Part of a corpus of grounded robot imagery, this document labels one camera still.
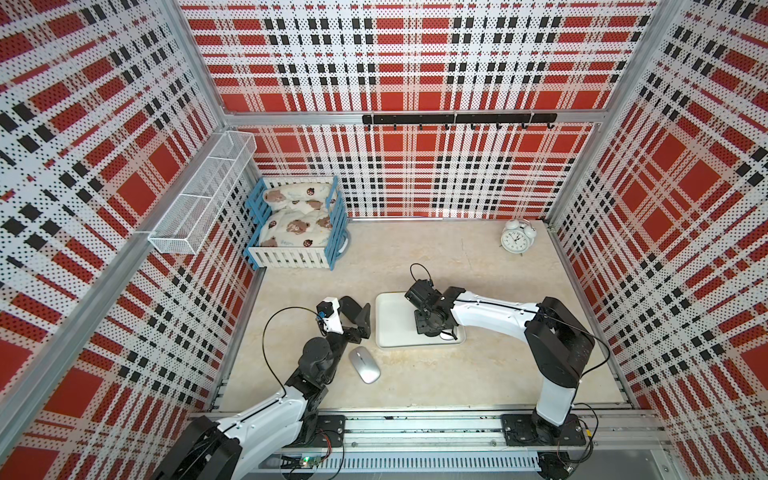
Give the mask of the white plastic storage tray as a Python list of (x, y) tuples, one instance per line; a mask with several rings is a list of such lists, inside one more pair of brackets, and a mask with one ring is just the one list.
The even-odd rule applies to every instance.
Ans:
[(404, 292), (381, 293), (375, 301), (376, 344), (381, 349), (437, 347), (460, 345), (466, 341), (464, 328), (456, 327), (458, 342), (447, 342), (439, 337), (427, 337), (416, 331), (413, 305)]

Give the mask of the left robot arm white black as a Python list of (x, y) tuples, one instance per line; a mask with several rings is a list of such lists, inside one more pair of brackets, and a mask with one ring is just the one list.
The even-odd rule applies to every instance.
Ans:
[(191, 421), (152, 479), (241, 479), (281, 448), (307, 444), (348, 344), (371, 335), (371, 306), (328, 297), (313, 311), (320, 335), (308, 340), (296, 370), (277, 393), (238, 414)]

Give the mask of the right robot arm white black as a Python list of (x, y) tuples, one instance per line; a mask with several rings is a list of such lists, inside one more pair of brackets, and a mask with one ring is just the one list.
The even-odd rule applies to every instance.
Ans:
[(560, 300), (502, 301), (454, 286), (441, 292), (424, 279), (415, 281), (404, 297), (414, 307), (421, 335), (463, 326), (525, 343), (543, 378), (533, 419), (553, 428), (566, 423), (597, 339)]

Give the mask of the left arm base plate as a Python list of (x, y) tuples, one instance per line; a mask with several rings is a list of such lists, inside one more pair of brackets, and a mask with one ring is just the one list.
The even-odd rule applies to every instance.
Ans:
[(303, 433), (302, 446), (340, 448), (345, 435), (347, 417), (344, 415), (320, 414), (310, 420)]

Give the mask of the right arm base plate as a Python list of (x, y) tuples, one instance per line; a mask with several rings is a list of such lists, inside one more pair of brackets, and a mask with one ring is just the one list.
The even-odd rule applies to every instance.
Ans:
[(507, 446), (570, 447), (587, 444), (585, 429), (573, 413), (569, 413), (560, 426), (547, 422), (536, 412), (504, 414), (501, 416), (501, 427)]

